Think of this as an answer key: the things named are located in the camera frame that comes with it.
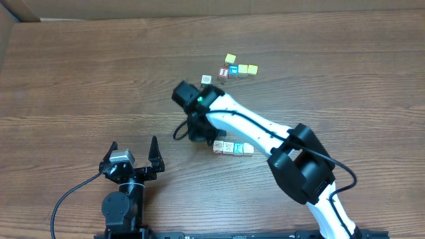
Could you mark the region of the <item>white block green side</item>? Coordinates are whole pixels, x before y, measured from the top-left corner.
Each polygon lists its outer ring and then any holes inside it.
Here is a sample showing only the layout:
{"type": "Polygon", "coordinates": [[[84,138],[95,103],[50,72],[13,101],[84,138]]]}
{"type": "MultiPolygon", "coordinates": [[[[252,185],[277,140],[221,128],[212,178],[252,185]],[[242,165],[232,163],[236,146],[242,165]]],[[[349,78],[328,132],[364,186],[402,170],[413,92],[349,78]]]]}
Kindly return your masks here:
{"type": "Polygon", "coordinates": [[[202,75],[201,77],[201,86],[206,87],[212,83],[212,76],[210,75],[202,75]]]}

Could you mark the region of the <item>white block red side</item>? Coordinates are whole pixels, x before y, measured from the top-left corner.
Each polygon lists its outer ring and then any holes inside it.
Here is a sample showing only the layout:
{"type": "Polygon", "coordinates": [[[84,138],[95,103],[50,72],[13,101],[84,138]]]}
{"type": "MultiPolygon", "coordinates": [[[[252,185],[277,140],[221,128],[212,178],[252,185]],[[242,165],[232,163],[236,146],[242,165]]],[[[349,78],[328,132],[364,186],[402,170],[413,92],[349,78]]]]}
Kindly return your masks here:
{"type": "Polygon", "coordinates": [[[212,145],[212,150],[214,153],[223,154],[224,141],[215,140],[212,145]]]}

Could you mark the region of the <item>white letter W block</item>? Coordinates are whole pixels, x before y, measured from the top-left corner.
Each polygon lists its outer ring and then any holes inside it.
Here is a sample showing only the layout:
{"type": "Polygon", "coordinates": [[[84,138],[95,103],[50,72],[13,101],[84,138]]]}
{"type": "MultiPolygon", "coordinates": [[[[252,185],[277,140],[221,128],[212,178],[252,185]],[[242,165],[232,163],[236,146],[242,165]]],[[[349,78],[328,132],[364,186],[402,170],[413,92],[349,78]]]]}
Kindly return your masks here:
{"type": "Polygon", "coordinates": [[[224,154],[232,155],[234,153],[234,143],[224,141],[222,152],[224,154]]]}

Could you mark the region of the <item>blue letter P block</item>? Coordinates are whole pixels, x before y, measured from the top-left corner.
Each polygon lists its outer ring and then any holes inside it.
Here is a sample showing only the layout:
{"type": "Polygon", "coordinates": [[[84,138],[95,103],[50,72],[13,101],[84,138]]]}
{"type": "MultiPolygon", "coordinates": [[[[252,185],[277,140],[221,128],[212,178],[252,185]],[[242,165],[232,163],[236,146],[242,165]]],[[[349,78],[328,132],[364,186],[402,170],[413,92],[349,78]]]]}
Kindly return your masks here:
{"type": "Polygon", "coordinates": [[[244,144],[243,143],[234,143],[233,154],[234,155],[244,155],[244,144]]]}

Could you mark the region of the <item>lone yellow block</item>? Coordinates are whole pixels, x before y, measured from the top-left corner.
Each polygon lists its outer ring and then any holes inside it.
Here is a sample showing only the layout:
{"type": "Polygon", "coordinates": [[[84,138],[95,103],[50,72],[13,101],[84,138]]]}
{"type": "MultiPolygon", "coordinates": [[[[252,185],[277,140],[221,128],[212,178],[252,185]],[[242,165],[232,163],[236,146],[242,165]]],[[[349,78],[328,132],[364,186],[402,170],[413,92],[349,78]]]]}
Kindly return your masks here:
{"type": "Polygon", "coordinates": [[[243,155],[244,156],[253,156],[254,154],[254,147],[249,143],[243,144],[243,155]]]}

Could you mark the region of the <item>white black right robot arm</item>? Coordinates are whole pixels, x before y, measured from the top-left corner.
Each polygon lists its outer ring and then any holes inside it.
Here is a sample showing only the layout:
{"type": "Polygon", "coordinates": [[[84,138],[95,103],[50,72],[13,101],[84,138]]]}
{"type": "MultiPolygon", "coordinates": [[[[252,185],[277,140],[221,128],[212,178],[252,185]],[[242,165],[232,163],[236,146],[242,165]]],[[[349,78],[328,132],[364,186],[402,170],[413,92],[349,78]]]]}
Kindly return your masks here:
{"type": "Polygon", "coordinates": [[[329,156],[309,127],[274,123],[212,85],[198,90],[182,81],[171,98],[187,115],[191,141],[212,143],[223,133],[243,139],[267,158],[279,188],[309,208],[323,238],[361,238],[337,196],[353,185],[337,188],[333,174],[336,166],[348,173],[351,170],[329,156]]]}

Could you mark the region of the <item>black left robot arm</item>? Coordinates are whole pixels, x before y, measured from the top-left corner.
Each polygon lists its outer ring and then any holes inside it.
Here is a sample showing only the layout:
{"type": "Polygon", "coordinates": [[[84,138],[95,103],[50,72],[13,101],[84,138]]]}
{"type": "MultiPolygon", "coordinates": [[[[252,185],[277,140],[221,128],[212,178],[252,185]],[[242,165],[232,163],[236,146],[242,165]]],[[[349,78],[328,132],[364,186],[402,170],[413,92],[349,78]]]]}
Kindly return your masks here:
{"type": "Polygon", "coordinates": [[[152,137],[146,167],[135,167],[135,158],[129,149],[119,150],[113,142],[99,165],[99,171],[108,180],[118,184],[118,190],[102,201],[106,229],[102,238],[152,238],[150,228],[143,223],[145,182],[154,181],[165,170],[157,138],[152,137]]]}

